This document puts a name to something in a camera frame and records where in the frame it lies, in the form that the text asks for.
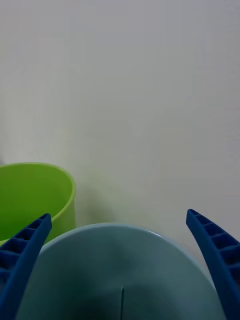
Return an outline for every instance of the light blue bowl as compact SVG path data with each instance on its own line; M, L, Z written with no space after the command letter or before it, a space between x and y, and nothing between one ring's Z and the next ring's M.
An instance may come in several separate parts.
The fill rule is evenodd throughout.
M17 320L225 320L214 286L181 248L143 228L100 223L41 250Z

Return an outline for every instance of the green bucket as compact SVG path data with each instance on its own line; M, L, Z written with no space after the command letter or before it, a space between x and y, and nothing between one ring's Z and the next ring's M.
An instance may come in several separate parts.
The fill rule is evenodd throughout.
M0 245L44 213L51 214L47 241L76 227L74 179L46 163L0 166Z

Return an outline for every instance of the plastic container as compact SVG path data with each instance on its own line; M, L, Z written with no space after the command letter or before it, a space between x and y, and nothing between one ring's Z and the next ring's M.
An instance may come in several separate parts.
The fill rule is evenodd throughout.
M16 319L226 318L211 281L181 248L140 227L103 223L42 248Z
M19 230L50 213L51 240L76 227L74 179L46 163L0 166L0 245Z

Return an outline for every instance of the white wall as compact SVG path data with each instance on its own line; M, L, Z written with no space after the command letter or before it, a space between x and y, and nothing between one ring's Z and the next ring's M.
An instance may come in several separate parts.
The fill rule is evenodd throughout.
M66 168L79 224L240 240L238 0L1 0L0 159Z

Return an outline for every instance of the blue ribbed plastic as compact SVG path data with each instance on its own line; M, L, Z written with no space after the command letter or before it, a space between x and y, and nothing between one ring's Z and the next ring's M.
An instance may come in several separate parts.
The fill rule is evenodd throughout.
M227 319L240 320L240 243L192 209L187 211L186 224L206 261Z
M51 216L46 213L0 247L1 320L15 318L29 276L51 228Z

